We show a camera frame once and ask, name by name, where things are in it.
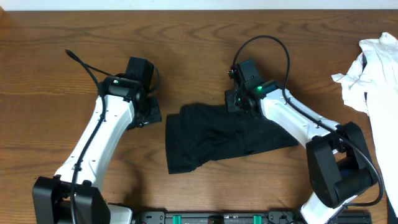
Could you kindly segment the black polo shirt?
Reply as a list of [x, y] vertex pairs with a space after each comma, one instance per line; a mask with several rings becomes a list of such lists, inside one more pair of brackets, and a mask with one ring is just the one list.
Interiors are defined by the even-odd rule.
[[275, 122], [262, 116], [229, 113], [224, 105], [195, 103], [169, 114], [165, 151], [169, 174], [191, 172], [209, 161], [298, 145]]

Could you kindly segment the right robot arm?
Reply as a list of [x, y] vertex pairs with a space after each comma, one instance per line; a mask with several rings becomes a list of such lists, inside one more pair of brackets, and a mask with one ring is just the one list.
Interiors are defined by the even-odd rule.
[[293, 223], [366, 223], [368, 214], [346, 213], [354, 199], [374, 185], [383, 186], [361, 128], [326, 119], [297, 101], [285, 85], [235, 82], [225, 91], [229, 112], [248, 112], [276, 125], [301, 144], [307, 154], [313, 193]]

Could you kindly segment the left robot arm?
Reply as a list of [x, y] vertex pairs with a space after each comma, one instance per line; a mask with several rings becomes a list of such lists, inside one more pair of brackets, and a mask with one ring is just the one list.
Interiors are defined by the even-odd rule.
[[32, 197], [37, 223], [132, 223], [133, 211], [107, 204], [105, 173], [122, 134], [161, 120], [149, 97], [151, 78], [106, 77], [78, 144], [52, 178], [38, 177]]

